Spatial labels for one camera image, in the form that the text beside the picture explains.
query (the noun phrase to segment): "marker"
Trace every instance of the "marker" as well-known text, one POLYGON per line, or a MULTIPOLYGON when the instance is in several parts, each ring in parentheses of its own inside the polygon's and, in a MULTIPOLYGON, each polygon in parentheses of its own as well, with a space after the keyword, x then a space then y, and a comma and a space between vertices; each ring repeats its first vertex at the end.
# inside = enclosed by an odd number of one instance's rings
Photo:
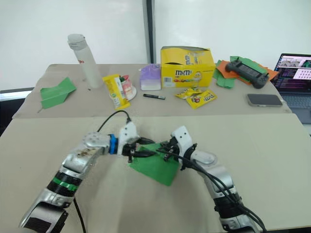
POLYGON ((144 97, 159 99, 159 100, 165 100, 164 96, 155 96, 155 95, 149 95, 149 94, 143 94, 144 97))

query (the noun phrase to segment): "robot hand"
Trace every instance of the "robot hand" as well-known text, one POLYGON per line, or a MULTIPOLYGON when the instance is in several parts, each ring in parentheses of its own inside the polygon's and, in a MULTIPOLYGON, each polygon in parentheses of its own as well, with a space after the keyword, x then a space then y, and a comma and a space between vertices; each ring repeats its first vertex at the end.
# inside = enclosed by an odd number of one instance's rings
POLYGON ((220 215, 224 230, 229 232, 259 233, 258 223, 266 231, 261 219, 247 209, 226 168, 217 163, 214 154, 199 151, 185 126, 181 126, 171 134, 171 140, 159 150, 175 156, 182 163, 182 170, 193 168, 203 177, 207 189, 214 200, 215 211, 220 215))
POLYGON ((119 138, 113 134, 88 133, 63 161, 55 177, 36 198, 19 226, 38 233, 59 233, 68 217, 65 209, 73 202, 75 192, 97 158, 108 153, 122 154, 125 146, 138 140, 140 137, 136 126, 130 120, 121 128, 119 138))

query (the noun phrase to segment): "smartphone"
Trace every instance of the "smartphone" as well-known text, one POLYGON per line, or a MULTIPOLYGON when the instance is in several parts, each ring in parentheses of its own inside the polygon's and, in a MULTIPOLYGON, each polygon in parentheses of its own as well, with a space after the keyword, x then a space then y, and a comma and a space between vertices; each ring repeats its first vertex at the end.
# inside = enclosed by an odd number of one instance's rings
POLYGON ((258 107, 280 107, 282 102, 276 95, 247 94, 248 103, 258 107))

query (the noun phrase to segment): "laptop screen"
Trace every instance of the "laptop screen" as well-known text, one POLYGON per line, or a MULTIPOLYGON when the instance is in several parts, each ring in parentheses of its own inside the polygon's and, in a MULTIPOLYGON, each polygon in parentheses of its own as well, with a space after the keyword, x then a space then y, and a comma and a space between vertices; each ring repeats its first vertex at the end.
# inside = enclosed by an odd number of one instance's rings
POLYGON ((279 92, 311 93, 311 55, 281 54, 271 80, 279 92))

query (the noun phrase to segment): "robotic arm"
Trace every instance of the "robotic arm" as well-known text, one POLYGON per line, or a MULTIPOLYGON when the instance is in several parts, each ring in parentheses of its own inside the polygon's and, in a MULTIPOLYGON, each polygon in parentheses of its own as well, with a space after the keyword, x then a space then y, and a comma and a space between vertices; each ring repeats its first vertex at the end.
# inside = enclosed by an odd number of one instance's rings
MULTIPOLYGON (((207 176, 202 175, 202 171, 199 171, 214 200, 215 210, 220 215, 223 229, 229 232, 259 233, 254 221, 242 211, 241 197, 229 173, 222 165, 217 163, 217 157, 211 153, 198 151, 196 144, 192 144, 192 139, 185 126, 175 130, 171 137, 171 140, 165 145, 166 152, 168 156, 178 154, 179 162, 183 164, 182 169, 191 167, 184 160, 192 161, 205 172, 218 179, 216 185, 207 176), (221 190, 221 184, 228 188, 239 206, 232 204, 228 200, 224 191, 221 190)), ((123 154, 129 156, 129 162, 131 162, 132 156, 148 157, 153 155, 152 153, 143 155, 139 151, 135 151, 134 144, 138 141, 143 144, 144 140, 139 137, 136 127, 131 121, 128 121, 121 128, 118 139, 113 134, 110 136, 101 135, 100 133, 87 134, 82 143, 63 161, 55 177, 42 190, 24 215, 19 226, 34 230, 37 233, 59 233, 68 217, 66 208, 72 203, 79 185, 99 156, 108 153, 123 154)), ((151 143, 150 140, 146 139, 145 142, 146 144, 151 143)))
POLYGON ((122 154, 124 145, 137 140, 139 135, 131 121, 120 130, 118 139, 113 135, 87 134, 82 143, 63 161, 51 182, 26 212, 19 226, 38 233, 59 233, 68 217, 66 208, 72 203, 75 192, 97 158, 108 153, 122 154))
MULTIPOLYGON (((219 187, 221 188, 220 182, 216 181, 218 185, 215 185, 215 183, 213 183, 208 176, 202 174, 201 171, 198 171, 198 173, 203 177, 209 194, 214 200, 215 211, 217 211, 220 215, 219 219, 223 229, 229 232, 238 231, 240 233, 259 233, 255 222, 247 214, 245 214, 245 211, 243 211, 244 206, 242 199, 237 192, 232 178, 226 168, 217 163, 217 157, 211 153, 197 150, 196 144, 192 144, 192 139, 185 126, 181 126, 175 130, 171 134, 171 137, 171 140, 166 145, 169 152, 175 151, 179 154, 179 157, 195 162, 205 172, 220 180, 229 189, 234 199, 237 200, 239 205, 231 203, 219 189, 219 187)), ((179 162, 183 164, 182 169, 190 167, 187 165, 187 162, 184 162, 181 159, 179 159, 179 162)))

